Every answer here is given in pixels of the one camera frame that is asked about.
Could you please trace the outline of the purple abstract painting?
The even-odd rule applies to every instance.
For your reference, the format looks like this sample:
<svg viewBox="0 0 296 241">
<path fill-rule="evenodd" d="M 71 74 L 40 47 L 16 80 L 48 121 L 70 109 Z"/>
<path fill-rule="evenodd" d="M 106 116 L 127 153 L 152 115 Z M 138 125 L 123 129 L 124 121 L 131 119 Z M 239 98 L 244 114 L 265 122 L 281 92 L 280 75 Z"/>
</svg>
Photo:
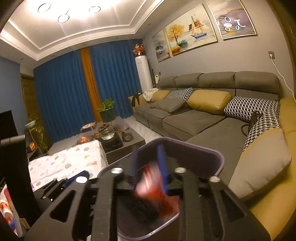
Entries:
<svg viewBox="0 0 296 241">
<path fill-rule="evenodd" d="M 206 4 L 222 40 L 257 35 L 252 20 L 240 0 L 209 0 Z"/>
</svg>

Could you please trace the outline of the red snack wrapper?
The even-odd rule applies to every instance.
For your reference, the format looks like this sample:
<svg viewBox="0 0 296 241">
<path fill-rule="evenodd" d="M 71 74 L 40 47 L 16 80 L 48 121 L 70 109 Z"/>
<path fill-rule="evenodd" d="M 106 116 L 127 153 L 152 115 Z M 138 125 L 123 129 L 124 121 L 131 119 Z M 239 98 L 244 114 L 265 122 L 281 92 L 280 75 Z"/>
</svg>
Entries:
<svg viewBox="0 0 296 241">
<path fill-rule="evenodd" d="M 180 211 L 180 198 L 166 194 L 163 178 L 156 163 L 145 166 L 142 177 L 135 187 L 135 196 L 150 202 L 163 219 L 171 218 Z"/>
</svg>

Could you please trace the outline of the white standing air conditioner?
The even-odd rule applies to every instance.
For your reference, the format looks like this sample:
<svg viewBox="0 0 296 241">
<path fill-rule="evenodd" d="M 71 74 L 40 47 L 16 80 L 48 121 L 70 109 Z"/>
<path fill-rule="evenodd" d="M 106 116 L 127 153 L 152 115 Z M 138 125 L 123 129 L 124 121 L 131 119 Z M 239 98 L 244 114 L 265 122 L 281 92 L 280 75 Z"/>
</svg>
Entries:
<svg viewBox="0 0 296 241">
<path fill-rule="evenodd" d="M 135 57 L 135 63 L 142 92 L 148 89 L 152 89 L 152 78 L 149 70 L 147 57 L 144 55 L 137 56 Z"/>
</svg>

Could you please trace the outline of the wall socket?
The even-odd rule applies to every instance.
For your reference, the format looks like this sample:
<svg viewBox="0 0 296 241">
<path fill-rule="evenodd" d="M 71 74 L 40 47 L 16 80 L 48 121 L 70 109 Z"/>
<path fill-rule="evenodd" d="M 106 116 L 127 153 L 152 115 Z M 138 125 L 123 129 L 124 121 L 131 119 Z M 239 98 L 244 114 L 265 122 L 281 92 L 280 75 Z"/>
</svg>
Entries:
<svg viewBox="0 0 296 241">
<path fill-rule="evenodd" d="M 269 54 L 270 59 L 275 59 L 274 52 L 269 51 L 268 54 Z"/>
</svg>

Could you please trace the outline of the plant on stand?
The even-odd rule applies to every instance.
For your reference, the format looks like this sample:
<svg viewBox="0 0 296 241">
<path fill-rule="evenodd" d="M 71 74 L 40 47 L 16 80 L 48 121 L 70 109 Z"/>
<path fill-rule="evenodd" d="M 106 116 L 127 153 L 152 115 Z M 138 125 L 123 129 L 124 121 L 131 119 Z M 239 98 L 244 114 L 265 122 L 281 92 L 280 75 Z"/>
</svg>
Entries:
<svg viewBox="0 0 296 241">
<path fill-rule="evenodd" d="M 40 148 L 42 153 L 48 152 L 48 145 L 45 142 L 45 128 L 39 115 L 32 114 L 28 116 L 28 123 L 25 125 L 36 147 Z"/>
</svg>

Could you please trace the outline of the small landscape painting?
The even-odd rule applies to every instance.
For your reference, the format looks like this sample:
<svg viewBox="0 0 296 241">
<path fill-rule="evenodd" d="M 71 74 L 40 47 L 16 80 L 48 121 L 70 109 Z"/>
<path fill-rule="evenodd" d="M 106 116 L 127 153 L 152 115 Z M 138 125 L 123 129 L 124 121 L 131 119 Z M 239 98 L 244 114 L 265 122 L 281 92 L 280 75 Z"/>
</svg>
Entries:
<svg viewBox="0 0 296 241">
<path fill-rule="evenodd" d="M 164 29 L 160 30 L 152 37 L 152 42 L 158 63 L 171 57 Z"/>
</svg>

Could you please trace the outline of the houndstooth cushion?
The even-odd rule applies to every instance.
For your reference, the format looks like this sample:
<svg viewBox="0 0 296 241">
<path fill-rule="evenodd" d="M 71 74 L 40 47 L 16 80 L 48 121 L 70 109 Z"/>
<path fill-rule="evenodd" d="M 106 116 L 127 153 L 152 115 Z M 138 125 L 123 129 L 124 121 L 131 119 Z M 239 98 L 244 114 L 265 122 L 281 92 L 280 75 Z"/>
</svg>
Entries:
<svg viewBox="0 0 296 241">
<path fill-rule="evenodd" d="M 243 152 L 247 149 L 256 138 L 272 128 L 281 128 L 279 121 L 279 110 L 269 109 L 267 110 L 259 120 L 250 129 L 244 147 Z"/>
</svg>

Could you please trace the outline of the black white patterned cushion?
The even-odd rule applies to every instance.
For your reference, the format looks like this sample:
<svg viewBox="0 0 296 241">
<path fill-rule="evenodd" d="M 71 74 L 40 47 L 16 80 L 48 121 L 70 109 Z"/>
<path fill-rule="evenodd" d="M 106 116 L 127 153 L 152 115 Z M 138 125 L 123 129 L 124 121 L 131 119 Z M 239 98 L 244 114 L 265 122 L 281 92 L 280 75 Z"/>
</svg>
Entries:
<svg viewBox="0 0 296 241">
<path fill-rule="evenodd" d="M 254 112 L 265 113 L 269 109 L 273 109 L 277 112 L 279 108 L 279 101 L 235 96 L 224 108 L 224 113 L 227 117 L 236 118 L 249 123 Z"/>
</svg>

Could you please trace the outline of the glass teapot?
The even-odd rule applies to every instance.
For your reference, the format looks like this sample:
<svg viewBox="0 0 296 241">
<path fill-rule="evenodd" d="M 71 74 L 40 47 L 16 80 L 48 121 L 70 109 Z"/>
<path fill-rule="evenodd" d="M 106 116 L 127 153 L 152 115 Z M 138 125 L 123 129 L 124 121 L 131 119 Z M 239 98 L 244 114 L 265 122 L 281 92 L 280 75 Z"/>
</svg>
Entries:
<svg viewBox="0 0 296 241">
<path fill-rule="evenodd" d="M 109 123 L 104 123 L 99 127 L 98 133 L 102 140 L 107 141 L 114 137 L 115 130 Z"/>
</svg>

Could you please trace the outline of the far mustard cushion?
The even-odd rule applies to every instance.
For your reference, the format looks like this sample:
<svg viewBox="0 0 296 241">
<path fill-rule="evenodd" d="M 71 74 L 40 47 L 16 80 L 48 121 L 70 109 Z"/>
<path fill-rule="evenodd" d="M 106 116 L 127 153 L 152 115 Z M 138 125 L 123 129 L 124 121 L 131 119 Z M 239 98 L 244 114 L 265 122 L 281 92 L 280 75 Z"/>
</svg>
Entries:
<svg viewBox="0 0 296 241">
<path fill-rule="evenodd" d="M 170 90 L 158 90 L 152 95 L 150 102 L 163 100 L 170 94 L 170 92 L 171 92 Z"/>
</svg>

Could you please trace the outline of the mustard leather cushion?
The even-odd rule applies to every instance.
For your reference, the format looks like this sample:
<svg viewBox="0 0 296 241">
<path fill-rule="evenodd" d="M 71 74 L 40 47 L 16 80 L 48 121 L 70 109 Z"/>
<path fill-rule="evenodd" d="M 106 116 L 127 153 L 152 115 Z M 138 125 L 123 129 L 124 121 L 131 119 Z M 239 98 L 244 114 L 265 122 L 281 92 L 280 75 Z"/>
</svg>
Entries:
<svg viewBox="0 0 296 241">
<path fill-rule="evenodd" d="M 231 99 L 232 95 L 226 91 L 199 89 L 189 97 L 187 105 L 191 109 L 222 115 Z"/>
</svg>

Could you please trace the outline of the blue curtain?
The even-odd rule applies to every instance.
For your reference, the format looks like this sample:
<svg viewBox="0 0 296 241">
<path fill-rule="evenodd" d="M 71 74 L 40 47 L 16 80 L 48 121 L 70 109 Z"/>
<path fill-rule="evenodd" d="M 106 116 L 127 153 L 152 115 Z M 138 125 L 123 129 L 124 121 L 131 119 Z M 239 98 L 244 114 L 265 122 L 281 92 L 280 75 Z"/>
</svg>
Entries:
<svg viewBox="0 0 296 241">
<path fill-rule="evenodd" d="M 129 97 L 141 91 L 132 50 L 142 39 L 90 46 L 90 58 L 101 101 L 112 98 L 114 111 L 132 116 Z M 95 121 L 80 50 L 52 59 L 34 69 L 36 97 L 50 140 L 55 143 L 80 132 Z"/>
</svg>

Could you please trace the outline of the flat grey cushion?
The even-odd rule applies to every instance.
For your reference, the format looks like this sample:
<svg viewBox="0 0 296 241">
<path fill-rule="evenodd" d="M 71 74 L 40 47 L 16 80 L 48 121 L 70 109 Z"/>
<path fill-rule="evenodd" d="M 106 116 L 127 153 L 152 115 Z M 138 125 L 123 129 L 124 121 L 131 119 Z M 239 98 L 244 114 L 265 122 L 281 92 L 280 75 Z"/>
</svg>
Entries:
<svg viewBox="0 0 296 241">
<path fill-rule="evenodd" d="M 152 108 L 160 109 L 168 113 L 174 113 L 175 111 L 179 110 L 184 104 L 184 99 L 168 98 L 156 101 Z"/>
</svg>

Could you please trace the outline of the sailboat painting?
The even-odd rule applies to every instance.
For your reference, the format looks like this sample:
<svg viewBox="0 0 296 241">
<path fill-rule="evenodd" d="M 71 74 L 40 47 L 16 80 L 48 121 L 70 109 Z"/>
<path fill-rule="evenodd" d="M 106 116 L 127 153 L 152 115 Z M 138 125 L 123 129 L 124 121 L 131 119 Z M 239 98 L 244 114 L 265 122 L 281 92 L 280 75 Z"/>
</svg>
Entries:
<svg viewBox="0 0 296 241">
<path fill-rule="evenodd" d="M 198 4 L 165 27 L 173 56 L 218 42 L 203 4 Z"/>
</svg>

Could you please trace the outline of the patterned white tablecloth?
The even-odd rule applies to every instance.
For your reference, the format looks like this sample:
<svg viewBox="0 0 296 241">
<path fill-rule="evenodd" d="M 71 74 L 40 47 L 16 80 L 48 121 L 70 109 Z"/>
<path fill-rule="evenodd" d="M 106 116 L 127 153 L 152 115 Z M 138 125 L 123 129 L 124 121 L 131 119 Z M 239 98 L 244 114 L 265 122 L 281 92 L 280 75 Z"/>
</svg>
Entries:
<svg viewBox="0 0 296 241">
<path fill-rule="evenodd" d="M 95 178 L 108 166 L 101 142 L 94 140 L 65 149 L 51 156 L 43 156 L 29 162 L 31 187 L 34 191 L 53 180 L 69 179 L 82 171 Z"/>
</svg>

